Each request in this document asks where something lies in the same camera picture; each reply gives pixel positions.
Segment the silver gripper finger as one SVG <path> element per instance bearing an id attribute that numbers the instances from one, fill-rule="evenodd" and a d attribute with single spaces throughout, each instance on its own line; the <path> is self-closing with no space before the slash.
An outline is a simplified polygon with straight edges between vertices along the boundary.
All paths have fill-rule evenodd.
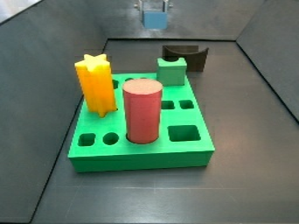
<path id="1" fill-rule="evenodd" d="M 168 12 L 172 7 L 174 3 L 170 0 L 164 0 L 164 12 Z"/>

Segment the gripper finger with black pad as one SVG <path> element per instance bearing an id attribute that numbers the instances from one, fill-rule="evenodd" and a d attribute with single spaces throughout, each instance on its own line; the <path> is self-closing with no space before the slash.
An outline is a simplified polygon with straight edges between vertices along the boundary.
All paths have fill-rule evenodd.
<path id="1" fill-rule="evenodd" d="M 135 8 L 142 12 L 144 10 L 144 2 L 143 0 L 136 0 Z"/>

